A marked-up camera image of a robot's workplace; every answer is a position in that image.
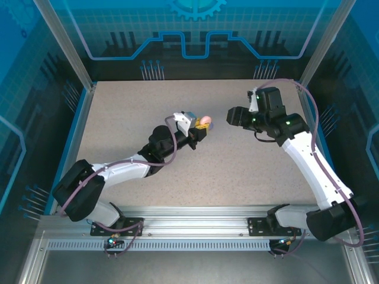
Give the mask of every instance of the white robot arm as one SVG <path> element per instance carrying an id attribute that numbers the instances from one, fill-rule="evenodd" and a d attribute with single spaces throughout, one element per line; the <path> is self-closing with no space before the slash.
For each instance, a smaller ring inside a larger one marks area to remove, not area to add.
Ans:
<path id="1" fill-rule="evenodd" d="M 192 112 L 174 113 L 172 118 L 176 121 L 177 132 L 173 133 L 169 125 L 156 127 L 149 143 L 128 159 L 104 164 L 77 161 L 53 189 L 54 198 L 68 217 L 72 221 L 90 219 L 116 230 L 123 228 L 121 211 L 114 204 L 99 201 L 102 190 L 130 179 L 154 175 L 173 160 L 165 163 L 164 159 L 176 154 L 175 148 L 189 145 L 195 150 L 210 127 L 209 117 L 200 120 Z"/>
<path id="2" fill-rule="evenodd" d="M 250 107 L 234 107 L 229 110 L 227 122 L 242 126 L 256 133 L 266 132 L 294 160 L 316 197 L 317 206 L 304 209 L 289 204 L 268 211 L 267 222 L 275 227 L 307 229 L 321 241 L 325 241 L 355 225 L 354 217 L 342 195 L 313 157 L 317 153 L 321 164 L 336 181 L 357 211 L 365 206 L 361 196 L 356 197 L 338 178 L 319 149 L 311 149 L 312 135 L 309 127 L 298 114 L 287 115 L 280 91 L 275 88 L 248 91 Z"/>

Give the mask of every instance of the purple cable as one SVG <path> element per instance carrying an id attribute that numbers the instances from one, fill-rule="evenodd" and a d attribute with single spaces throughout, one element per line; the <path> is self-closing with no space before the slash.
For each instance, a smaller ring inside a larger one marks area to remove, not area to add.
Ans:
<path id="1" fill-rule="evenodd" d="M 94 178 L 96 175 L 98 175 L 99 173 L 105 171 L 106 169 L 108 169 L 109 167 L 113 167 L 113 166 L 116 166 L 118 164 L 124 164 L 124 163 L 138 163 L 138 164 L 146 164 L 148 166 L 158 166 L 158 167 L 162 167 L 162 166 L 167 166 L 168 164 L 171 164 L 172 161 L 175 159 L 176 157 L 176 152 L 178 151 L 178 145 L 176 144 L 176 137 L 175 137 L 175 133 L 172 129 L 172 127 L 170 126 L 169 124 L 169 120 L 171 118 L 174 118 L 173 115 L 171 115 L 170 117 L 166 117 L 165 118 L 165 122 L 166 122 L 166 125 L 167 127 L 169 128 L 169 131 L 171 133 L 171 136 L 172 136 L 172 141 L 174 142 L 174 152 L 172 153 L 172 157 L 171 159 L 166 162 L 166 163 L 149 163 L 149 162 L 146 162 L 146 161 L 139 161 L 139 160 L 132 160 L 132 159 L 126 159 L 126 160 L 120 160 L 120 161 L 117 161 L 117 162 L 113 162 L 113 163 L 110 163 L 108 165 L 106 165 L 105 167 L 102 167 L 100 169 L 98 169 L 96 172 L 94 172 L 93 174 L 89 175 L 73 192 L 72 194 L 70 195 L 70 197 L 68 197 L 68 199 L 66 200 L 65 204 L 63 204 L 62 208 L 60 209 L 59 211 L 59 215 L 61 216 L 65 216 L 65 210 L 67 208 L 67 206 L 70 204 L 70 202 L 74 199 L 74 197 L 78 194 L 78 192 L 92 179 Z M 110 229 L 106 226 L 103 225 L 102 228 L 107 228 L 105 230 L 113 230 L 113 229 Z"/>
<path id="2" fill-rule="evenodd" d="M 122 229 L 112 229 L 112 228 L 108 228 L 107 226 L 103 225 L 102 223 L 98 223 L 98 222 L 94 222 L 94 223 L 96 223 L 99 227 L 103 228 L 105 231 L 112 232 L 112 233 L 121 233 L 121 232 L 125 232 L 128 230 L 134 229 L 136 227 L 142 227 L 143 226 L 142 221 L 138 222 L 137 224 L 134 224 L 130 227 L 122 228 Z"/>
<path id="3" fill-rule="evenodd" d="M 306 238 L 306 230 L 303 231 L 303 235 L 301 236 L 301 239 L 298 242 L 297 246 L 293 250 L 291 250 L 291 251 L 286 251 L 285 255 L 286 256 L 290 256 L 291 254 L 295 253 L 301 247 L 301 245 L 303 244 L 305 238 Z"/>
<path id="4" fill-rule="evenodd" d="M 142 225 L 138 227 L 138 230 L 136 231 L 136 234 L 134 235 L 134 237 L 131 239 L 131 241 L 130 241 L 130 243 L 128 244 L 128 246 L 127 246 L 123 251 L 121 251 L 121 252 L 119 252 L 119 253 L 111 254 L 111 253 L 108 252 L 108 250 L 107 250 L 106 248 L 104 248 L 104 252 L 108 255 L 108 257 L 110 257 L 110 256 L 114 256 L 114 257 L 122 256 L 122 255 L 123 255 L 124 253 L 126 253 L 126 252 L 130 249 L 130 247 L 133 245 L 134 241 L 136 240 L 136 238 L 137 238 L 137 236 L 138 236 L 138 233 L 139 233 L 140 230 L 141 230 L 141 227 L 142 227 Z"/>
<path id="5" fill-rule="evenodd" d="M 349 206 L 349 209 L 351 210 L 351 212 L 352 212 L 352 214 L 354 216 L 355 222 L 356 222 L 356 224 L 358 226 L 358 230 L 359 230 L 359 242 L 357 242 L 356 244 L 347 243 L 346 241 L 343 241 L 343 240 L 341 240 L 340 238 L 337 238 L 337 237 L 334 237 L 334 239 L 337 240 L 338 242 L 342 243 L 345 246 L 349 246 L 349 247 L 360 247 L 360 246 L 362 246 L 363 242 L 364 242 L 364 232 L 363 232 L 363 226 L 362 226 L 361 220 L 360 220 L 360 218 L 358 216 L 358 213 L 356 212 L 354 206 L 351 204 L 351 201 L 349 200 L 349 198 L 344 194 L 344 192 L 342 192 L 341 188 L 338 186 L 338 184 L 336 183 L 336 181 L 332 178 L 332 176 L 329 174 L 329 172 L 325 169 L 325 167 L 321 163 L 321 161 L 320 161 L 317 153 L 315 152 L 315 149 L 316 149 L 317 128 L 319 126 L 319 110 L 317 109 L 316 101 L 314 100 L 314 98 L 312 97 L 312 94 L 308 91 L 308 89 L 306 87 L 304 87 L 302 84 L 300 84 L 300 83 L 298 83 L 296 81 L 289 80 L 289 79 L 273 79 L 273 80 L 270 80 L 270 81 L 264 83 L 258 89 L 262 89 L 262 88 L 264 88 L 264 87 L 266 87 L 268 85 L 271 85 L 274 82 L 290 82 L 292 84 L 295 84 L 300 89 L 302 89 L 303 91 L 305 91 L 305 93 L 307 94 L 307 96 L 311 100 L 311 102 L 313 104 L 313 107 L 314 107 L 314 112 L 316 113 L 316 121 L 315 121 L 315 126 L 314 126 L 314 130 L 313 130 L 313 133 L 312 133 L 312 140 L 311 140 L 311 149 L 312 149 L 313 157 L 316 160 L 317 164 L 319 164 L 320 168 L 322 169 L 322 171 L 324 172 L 324 174 L 326 175 L 326 177 L 330 180 L 330 182 L 332 183 L 332 185 L 336 188 L 336 190 L 338 191 L 338 193 L 342 196 L 343 200 Z"/>

